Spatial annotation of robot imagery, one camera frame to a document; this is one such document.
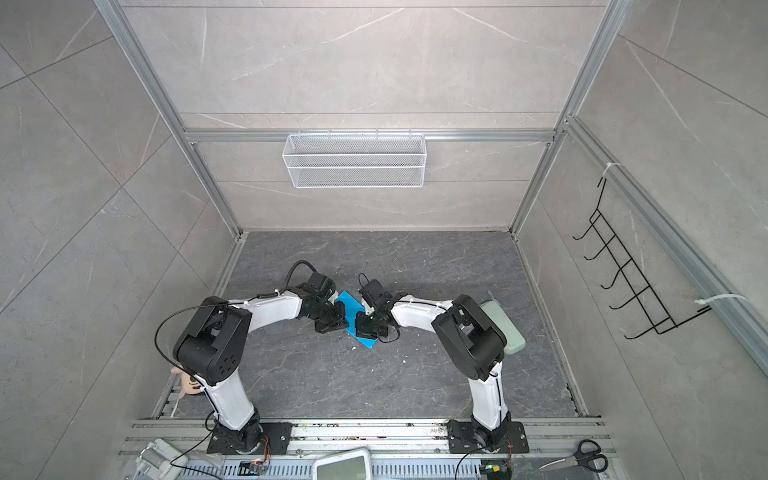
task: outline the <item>blue towel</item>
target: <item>blue towel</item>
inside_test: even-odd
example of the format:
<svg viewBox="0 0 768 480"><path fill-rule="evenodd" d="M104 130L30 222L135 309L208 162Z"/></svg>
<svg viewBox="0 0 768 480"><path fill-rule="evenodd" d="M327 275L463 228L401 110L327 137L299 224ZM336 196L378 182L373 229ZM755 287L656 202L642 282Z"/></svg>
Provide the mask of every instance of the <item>blue towel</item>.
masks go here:
<svg viewBox="0 0 768 480"><path fill-rule="evenodd" d="M357 316L358 312L365 312L366 309L346 291L341 292L339 301L344 304L344 308L346 309L346 321L349 322L349 328L347 328L346 331L358 339L363 345L371 348L373 344L376 343L376 340L361 339L358 336L355 336L355 316Z"/></svg>

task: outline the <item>green sponge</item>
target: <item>green sponge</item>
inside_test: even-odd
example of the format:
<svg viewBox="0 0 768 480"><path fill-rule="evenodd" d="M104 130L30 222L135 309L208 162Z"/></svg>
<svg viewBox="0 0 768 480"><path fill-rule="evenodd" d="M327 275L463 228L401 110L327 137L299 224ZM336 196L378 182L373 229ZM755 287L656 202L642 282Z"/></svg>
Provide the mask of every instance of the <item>green sponge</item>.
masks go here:
<svg viewBox="0 0 768 480"><path fill-rule="evenodd" d="M504 336L507 337L507 345L504 347L505 355L512 355L525 347L523 335L520 335L518 329L515 328L515 324L504 313L504 309L496 300L489 300L483 303L480 308L496 324L498 329L504 333Z"/></svg>

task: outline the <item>aluminum frame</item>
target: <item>aluminum frame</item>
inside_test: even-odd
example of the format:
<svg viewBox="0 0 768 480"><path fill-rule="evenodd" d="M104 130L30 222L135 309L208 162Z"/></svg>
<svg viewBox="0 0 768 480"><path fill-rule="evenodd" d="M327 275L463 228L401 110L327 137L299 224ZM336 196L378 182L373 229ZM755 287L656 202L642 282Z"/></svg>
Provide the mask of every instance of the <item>aluminum frame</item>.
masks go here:
<svg viewBox="0 0 768 480"><path fill-rule="evenodd" d="M543 128L441 129L441 128L358 128L358 129L272 129L243 130L191 129L184 132L187 141L203 142L280 142L292 134L419 134L427 141L552 141L553 130Z"/></svg>
<svg viewBox="0 0 768 480"><path fill-rule="evenodd" d="M373 458L460 458L448 445L449 419L263 419L293 423L287 455L274 458L319 458L329 453L366 447ZM525 426L530 452L519 458L562 458L572 455L581 439L595 439L609 458L618 455L601 418L513 419ZM186 450L208 435L204 420L137 420L124 431L119 456L138 455L147 442L162 438ZM207 447L197 446L193 452ZM482 453L475 458L505 458ZM252 455L227 455L249 459Z"/></svg>
<svg viewBox="0 0 768 480"><path fill-rule="evenodd" d="M576 413L578 415L590 415L587 403L584 401L584 395L581 394L581 390L579 389L578 383L576 382L576 375L573 373L571 364L568 363L568 358L565 355L563 342L558 336L558 332L554 327L554 322L552 321L552 316L549 314L549 310L547 309L547 303L544 301L544 296L541 294L541 290L538 288L538 283L536 283L534 280L533 269L528 263L528 258L525 256L525 253L523 252L517 239L514 239L512 244L515 246L515 251L517 252L518 257L520 257L520 260L523 262L523 273L525 274L525 279L528 281L528 287L533 292L534 304L536 305L536 308L541 315L544 327L549 334L550 340L552 341L554 352L558 356L560 371L565 378L568 391L571 393L571 399L576 405Z"/></svg>
<svg viewBox="0 0 768 480"><path fill-rule="evenodd" d="M549 174L555 157L558 155L560 146L562 145L563 129L565 123L569 117L578 114L581 110L581 106L584 103L584 99L587 97L587 93L594 83L595 77L598 76L600 66L603 65L608 51L611 49L616 35L618 35L619 28L624 23L624 19L627 17L627 13L632 7L634 0L611 0L605 9L605 15L600 22L598 32L595 34L590 45L587 57L584 60L584 64L581 66L576 82L574 82L571 93L568 95L568 99L565 101L563 111L560 113L557 124L554 127L554 142L550 148L545 151L545 154L541 156L541 160L536 166L531 182L528 184L528 189L523 195L523 199L520 202L515 218L512 220L509 226L509 231L516 237L520 233L520 229L525 223L525 219L528 218L533 207L533 202L538 196L538 192L541 190L541 185L544 184L544 180Z"/></svg>
<svg viewBox="0 0 768 480"><path fill-rule="evenodd" d="M577 117L568 118L565 130L601 170L608 163L617 163L616 158ZM605 178L648 227L656 241L703 298L720 293L737 293L726 277L680 230L626 168L609 168L605 172ZM721 299L709 303L709 306L768 376L768 328L762 317L747 301L736 298Z"/></svg>
<svg viewBox="0 0 768 480"><path fill-rule="evenodd" d="M184 125L173 103L170 101L168 93L163 88L160 80L152 68L151 63L141 47L136 34L128 23L122 7L115 0L94 0L96 8L104 17L109 28L112 30L115 39L123 49L128 62L131 63L136 75L139 77L144 89L152 99L154 106L165 121L174 139L179 144L179 148L192 166L192 170L200 179L205 191L208 193L216 210L224 220L224 223L230 229L232 236L237 238L243 231L235 219L227 200L224 198L219 184L214 176L208 170L200 152L184 136Z"/></svg>

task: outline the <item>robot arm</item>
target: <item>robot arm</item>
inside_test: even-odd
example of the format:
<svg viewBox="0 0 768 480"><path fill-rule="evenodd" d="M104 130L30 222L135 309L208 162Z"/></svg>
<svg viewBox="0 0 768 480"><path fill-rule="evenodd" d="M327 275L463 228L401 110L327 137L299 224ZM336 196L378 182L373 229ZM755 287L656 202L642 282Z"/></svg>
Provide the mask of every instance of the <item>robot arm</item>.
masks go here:
<svg viewBox="0 0 768 480"><path fill-rule="evenodd" d="M259 413L248 399L237 367L248 332L280 320L309 317L315 331L328 333L349 326L334 282L314 272L308 281L267 298L206 298L174 347L174 358L202 386L217 413L218 426L239 452L259 441Z"/></svg>
<svg viewBox="0 0 768 480"><path fill-rule="evenodd" d="M392 295L378 280L360 289L365 312L355 319L361 338L386 336L390 326L413 326L434 332L458 370L469 380L475 437L494 449L511 421L502 395L502 360L507 339L502 330L468 295L434 301ZM469 334L462 327L472 327Z"/></svg>

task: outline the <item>scissor blade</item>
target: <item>scissor blade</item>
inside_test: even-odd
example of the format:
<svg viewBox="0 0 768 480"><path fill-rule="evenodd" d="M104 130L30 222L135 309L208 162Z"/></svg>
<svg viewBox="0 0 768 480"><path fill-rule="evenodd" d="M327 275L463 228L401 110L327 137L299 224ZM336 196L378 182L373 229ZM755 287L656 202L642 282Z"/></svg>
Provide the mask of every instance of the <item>scissor blade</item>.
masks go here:
<svg viewBox="0 0 768 480"><path fill-rule="evenodd" d="M549 462L547 465L541 467L539 471L546 472L547 470L559 470L560 468L572 467L574 465L578 465L578 462L576 462L575 457L571 456L568 458L555 460L554 462Z"/></svg>

